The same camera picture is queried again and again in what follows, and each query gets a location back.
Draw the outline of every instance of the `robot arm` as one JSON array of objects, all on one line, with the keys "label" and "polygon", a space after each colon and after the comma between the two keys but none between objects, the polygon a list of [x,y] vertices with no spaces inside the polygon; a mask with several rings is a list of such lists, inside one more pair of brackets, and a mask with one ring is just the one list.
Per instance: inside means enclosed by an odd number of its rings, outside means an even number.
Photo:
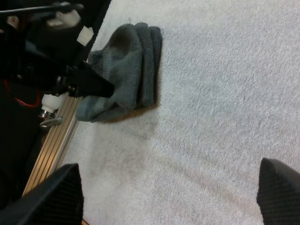
[{"label": "robot arm", "polygon": [[0,79],[33,87],[46,94],[72,97],[87,95],[110,97],[114,87],[100,77],[88,63],[79,66],[52,59],[27,39],[31,29],[47,26],[60,14],[80,10],[80,4],[19,8],[0,11]]}]

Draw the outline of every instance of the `gray fabric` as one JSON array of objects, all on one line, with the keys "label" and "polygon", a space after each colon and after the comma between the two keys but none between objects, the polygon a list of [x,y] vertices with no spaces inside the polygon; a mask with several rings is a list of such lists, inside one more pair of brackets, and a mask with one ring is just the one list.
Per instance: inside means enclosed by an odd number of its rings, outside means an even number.
[{"label": "gray fabric", "polygon": [[120,26],[101,51],[92,52],[89,63],[110,81],[114,93],[110,98],[88,96],[80,103],[76,117],[82,121],[101,121],[123,116],[136,106],[141,79],[143,49],[131,24]]},{"label": "gray fabric", "polygon": [[89,56],[92,68],[110,81],[115,91],[110,98],[84,98],[77,109],[77,119],[90,122],[112,120],[135,108],[154,105],[154,76],[160,49],[159,28],[149,28],[142,22],[136,26],[125,24],[119,27],[103,50],[91,52]]},{"label": "gray fabric", "polygon": [[163,34],[159,104],[79,122],[93,225],[262,225],[260,162],[300,171],[300,1],[112,0],[94,50],[131,17]]},{"label": "gray fabric", "polygon": [[137,23],[135,28],[143,49],[142,77],[138,104],[141,106],[151,106],[154,104],[154,56],[151,30],[143,22]]}]

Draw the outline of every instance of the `light gray carpet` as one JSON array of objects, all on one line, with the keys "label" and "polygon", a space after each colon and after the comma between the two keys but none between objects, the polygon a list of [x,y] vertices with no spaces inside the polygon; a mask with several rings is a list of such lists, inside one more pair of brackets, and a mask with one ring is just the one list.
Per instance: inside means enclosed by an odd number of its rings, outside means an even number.
[{"label": "light gray carpet", "polygon": [[159,26],[159,106],[79,123],[92,225],[262,224],[262,157],[300,171],[300,2],[112,0],[94,49],[127,23]]}]

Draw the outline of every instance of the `sock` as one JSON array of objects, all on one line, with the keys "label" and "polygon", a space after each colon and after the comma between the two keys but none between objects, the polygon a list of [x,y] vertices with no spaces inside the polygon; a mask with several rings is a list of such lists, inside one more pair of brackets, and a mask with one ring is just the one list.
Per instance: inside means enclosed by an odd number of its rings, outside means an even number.
[{"label": "sock", "polygon": [[157,100],[158,68],[160,62],[162,35],[159,27],[150,27],[154,56],[154,100]]},{"label": "sock", "polygon": [[128,114],[136,107],[141,79],[143,49],[131,24],[120,26],[101,51],[93,52],[89,63],[115,90],[110,98],[87,96],[76,117],[81,121],[105,121]]},{"label": "sock", "polygon": [[137,23],[135,27],[143,49],[138,107],[147,107],[154,104],[154,56],[151,30],[144,22]]}]

